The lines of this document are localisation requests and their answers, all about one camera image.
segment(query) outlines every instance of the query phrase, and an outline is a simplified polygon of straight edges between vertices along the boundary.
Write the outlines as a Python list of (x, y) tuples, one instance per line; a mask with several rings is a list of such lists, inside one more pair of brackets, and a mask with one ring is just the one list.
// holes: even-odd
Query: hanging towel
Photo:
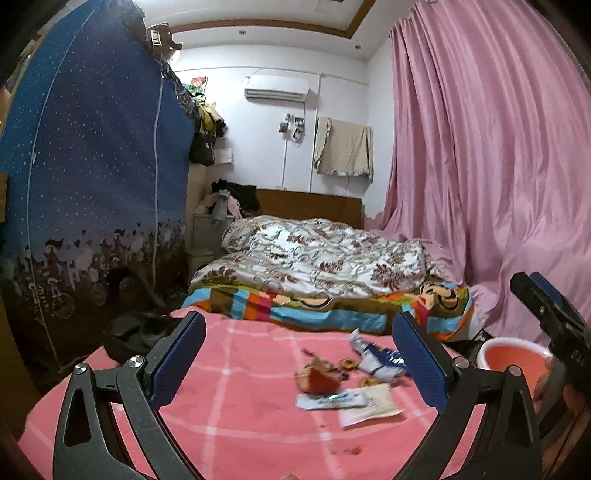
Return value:
[(374, 177), (371, 127), (318, 117), (314, 168), (320, 174)]

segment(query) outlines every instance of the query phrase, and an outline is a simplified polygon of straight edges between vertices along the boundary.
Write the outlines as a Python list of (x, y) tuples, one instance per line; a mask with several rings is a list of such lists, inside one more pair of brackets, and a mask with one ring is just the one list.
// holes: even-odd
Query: snack wrapper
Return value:
[(393, 383), (408, 374), (408, 368), (399, 352), (361, 338), (359, 329), (349, 337), (351, 347), (361, 355), (358, 368), (387, 383)]

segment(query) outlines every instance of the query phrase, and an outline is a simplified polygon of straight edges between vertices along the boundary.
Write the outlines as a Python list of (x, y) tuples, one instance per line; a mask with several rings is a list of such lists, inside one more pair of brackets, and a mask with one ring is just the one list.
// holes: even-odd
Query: white wall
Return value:
[(390, 39), (370, 59), (368, 75), (368, 125), (374, 131), (374, 181), (363, 196), (365, 228), (374, 225), (368, 219), (381, 217), (388, 191), (394, 147), (394, 87)]
[[(366, 64), (315, 51), (271, 46), (217, 46), (183, 51), (173, 69), (183, 83), (209, 78), (207, 101), (228, 125), (216, 148), (231, 148), (233, 163), (212, 166), (207, 182), (226, 178), (261, 188), (362, 196), (364, 179), (349, 180), (316, 174), (312, 168), (314, 129), (318, 115), (366, 124), (368, 87)], [(310, 87), (305, 106), (276, 100), (247, 100), (243, 81), (255, 73), (297, 77)], [(285, 115), (305, 116), (301, 144), (278, 132)]]

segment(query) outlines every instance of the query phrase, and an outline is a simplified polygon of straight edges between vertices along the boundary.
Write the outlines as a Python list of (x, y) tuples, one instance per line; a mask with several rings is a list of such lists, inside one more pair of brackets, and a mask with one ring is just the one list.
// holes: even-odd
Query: floral comforter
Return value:
[(237, 220), (222, 246), (228, 255), (199, 270), (191, 291), (226, 284), (289, 296), (367, 298), (413, 291), (437, 275), (420, 242), (393, 242), (325, 219)]

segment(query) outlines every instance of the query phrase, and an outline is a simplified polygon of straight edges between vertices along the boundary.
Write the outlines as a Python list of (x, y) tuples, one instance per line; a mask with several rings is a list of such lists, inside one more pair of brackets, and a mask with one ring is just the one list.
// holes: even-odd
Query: plastic basin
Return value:
[(476, 363), (478, 368), (498, 372), (504, 372), (510, 365), (518, 365), (533, 395), (536, 383), (547, 372), (544, 362), (549, 356), (552, 356), (550, 351), (537, 343), (520, 338), (500, 337), (482, 345)]

